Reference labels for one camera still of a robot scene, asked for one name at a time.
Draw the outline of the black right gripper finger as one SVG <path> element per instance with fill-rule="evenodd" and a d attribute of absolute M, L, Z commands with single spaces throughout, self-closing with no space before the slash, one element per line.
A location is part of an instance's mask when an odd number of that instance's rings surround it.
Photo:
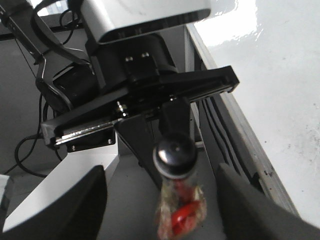
<path fill-rule="evenodd" d="M 318 240 L 319 228 L 278 206 L 226 163 L 216 171 L 217 199 L 229 240 Z"/>

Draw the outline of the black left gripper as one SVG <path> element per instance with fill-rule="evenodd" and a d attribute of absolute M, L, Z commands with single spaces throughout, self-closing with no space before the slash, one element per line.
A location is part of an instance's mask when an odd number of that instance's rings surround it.
<path fill-rule="evenodd" d="M 158 33 L 103 45 L 88 41 L 86 50 L 90 59 L 84 64 L 65 63 L 54 70 L 49 83 L 41 83 L 43 96 L 57 112 L 41 124 L 46 146 L 95 148 L 103 144 L 103 132 L 114 125 L 160 189 L 162 178 L 153 161 L 155 142 L 145 117 L 159 115 L 162 135 L 177 132 L 190 137 L 190 102 L 233 91 L 239 84 L 236 73 L 231 66 L 179 71 Z"/>

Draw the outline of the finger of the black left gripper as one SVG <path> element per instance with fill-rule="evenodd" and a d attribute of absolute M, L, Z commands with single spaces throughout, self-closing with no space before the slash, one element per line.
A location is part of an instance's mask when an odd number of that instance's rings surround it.
<path fill-rule="evenodd" d="M 2 240 L 95 240 L 107 204 L 104 168 L 94 166 L 48 207 L 1 233 Z"/>

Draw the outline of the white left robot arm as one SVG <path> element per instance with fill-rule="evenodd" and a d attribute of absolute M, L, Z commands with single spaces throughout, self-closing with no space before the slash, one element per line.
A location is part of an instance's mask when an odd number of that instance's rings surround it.
<path fill-rule="evenodd" d="M 166 134 L 182 136 L 178 119 L 191 102 L 233 90 L 230 66 L 179 73 L 159 31 L 207 18 L 206 0 L 70 0 L 81 20 L 86 53 L 58 42 L 39 17 L 43 0 L 3 0 L 0 19 L 38 64 L 35 83 L 58 113 L 41 123 L 43 139 L 55 148 L 103 131 L 116 131 L 157 187 L 162 178 L 149 159 L 146 122 L 160 115 Z"/>

